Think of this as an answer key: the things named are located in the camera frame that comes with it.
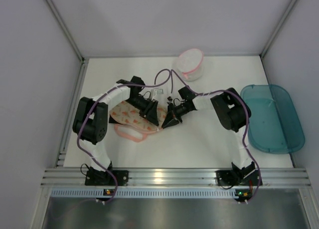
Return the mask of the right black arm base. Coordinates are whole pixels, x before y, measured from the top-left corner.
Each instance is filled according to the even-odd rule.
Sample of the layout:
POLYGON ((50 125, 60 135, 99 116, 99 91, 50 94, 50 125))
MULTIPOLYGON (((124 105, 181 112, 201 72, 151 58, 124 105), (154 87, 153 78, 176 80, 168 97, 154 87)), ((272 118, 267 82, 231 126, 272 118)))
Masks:
POLYGON ((259 179, 261 178, 257 170, 219 170, 216 172, 216 177, 217 184, 223 187, 257 186, 259 179))

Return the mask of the orange patterned bra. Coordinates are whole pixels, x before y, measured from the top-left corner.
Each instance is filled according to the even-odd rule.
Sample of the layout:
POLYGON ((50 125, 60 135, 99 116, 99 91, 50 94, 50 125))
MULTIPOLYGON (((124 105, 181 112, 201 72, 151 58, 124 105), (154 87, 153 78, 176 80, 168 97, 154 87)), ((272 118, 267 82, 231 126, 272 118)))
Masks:
POLYGON ((161 126, 166 118, 167 110, 157 106, 159 125, 152 124, 139 115, 139 110, 123 101, 110 111, 110 119, 115 120, 115 132, 118 136, 139 143, 148 135, 162 130, 161 126))

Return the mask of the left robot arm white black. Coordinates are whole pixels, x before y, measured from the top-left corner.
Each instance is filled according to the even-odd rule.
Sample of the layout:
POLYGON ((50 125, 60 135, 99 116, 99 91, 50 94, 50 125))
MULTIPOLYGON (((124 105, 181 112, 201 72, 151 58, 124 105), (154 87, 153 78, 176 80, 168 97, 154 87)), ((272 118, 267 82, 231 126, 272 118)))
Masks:
POLYGON ((141 95, 144 88, 156 86, 145 85, 140 77, 133 76, 129 81, 117 81, 111 89, 98 96, 80 99, 72 130, 77 135, 77 147, 89 156, 93 170, 108 174, 112 171, 112 161, 102 144, 107 134, 111 111, 117 106, 133 106, 137 109, 136 115, 143 122, 159 128, 158 102, 141 95))

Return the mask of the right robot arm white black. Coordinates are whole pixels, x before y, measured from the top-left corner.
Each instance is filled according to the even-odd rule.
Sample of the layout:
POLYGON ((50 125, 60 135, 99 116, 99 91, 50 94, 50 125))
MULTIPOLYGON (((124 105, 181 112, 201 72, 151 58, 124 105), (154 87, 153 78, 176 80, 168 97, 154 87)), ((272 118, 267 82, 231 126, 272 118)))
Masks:
POLYGON ((197 94, 185 86, 179 104, 169 102, 162 129, 177 137, 182 156, 178 166, 247 167, 247 123, 251 111, 234 88, 216 94, 197 94))

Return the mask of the white mesh laundry bag pink trim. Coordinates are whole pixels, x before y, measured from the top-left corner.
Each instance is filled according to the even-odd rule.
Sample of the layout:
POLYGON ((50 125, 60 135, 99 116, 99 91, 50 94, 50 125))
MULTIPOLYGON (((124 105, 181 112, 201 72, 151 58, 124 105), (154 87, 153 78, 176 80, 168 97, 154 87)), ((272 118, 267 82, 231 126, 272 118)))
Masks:
POLYGON ((203 75, 204 53, 198 48, 183 52, 173 62, 173 69, 185 81, 195 81, 203 75))

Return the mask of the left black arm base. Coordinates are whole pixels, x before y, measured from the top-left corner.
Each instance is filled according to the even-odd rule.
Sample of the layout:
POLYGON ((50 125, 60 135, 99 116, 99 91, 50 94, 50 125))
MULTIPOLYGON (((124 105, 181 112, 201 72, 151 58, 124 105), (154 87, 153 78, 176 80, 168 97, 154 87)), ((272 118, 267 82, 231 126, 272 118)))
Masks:
MULTIPOLYGON (((118 186, 125 186, 129 180, 129 171, 111 170, 117 180, 118 186)), ((115 179, 105 171, 98 171, 92 167, 86 173, 86 186, 115 186, 115 179)))

